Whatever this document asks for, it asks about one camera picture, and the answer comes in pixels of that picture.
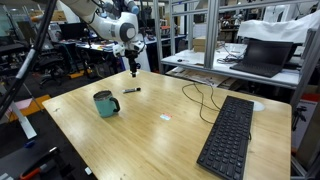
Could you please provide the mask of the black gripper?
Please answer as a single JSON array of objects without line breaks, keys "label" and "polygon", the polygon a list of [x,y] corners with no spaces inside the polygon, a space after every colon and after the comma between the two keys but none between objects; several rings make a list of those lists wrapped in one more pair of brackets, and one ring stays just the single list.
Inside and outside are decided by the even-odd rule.
[{"label": "black gripper", "polygon": [[136,74],[137,73],[137,63],[136,63],[135,59],[138,57],[138,52],[133,51],[133,50],[126,50],[125,57],[128,59],[131,73]]}]

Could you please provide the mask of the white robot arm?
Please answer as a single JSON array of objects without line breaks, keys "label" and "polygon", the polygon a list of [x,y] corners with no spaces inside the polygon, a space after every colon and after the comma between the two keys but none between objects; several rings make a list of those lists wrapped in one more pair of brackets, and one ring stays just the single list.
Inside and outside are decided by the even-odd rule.
[{"label": "white robot arm", "polygon": [[116,41],[113,46],[115,57],[125,56],[129,60],[133,77],[137,73],[135,59],[144,49],[145,44],[139,40],[139,8],[134,0],[113,0],[114,4],[107,9],[97,0],[61,0],[79,18],[86,22],[98,36]]}]

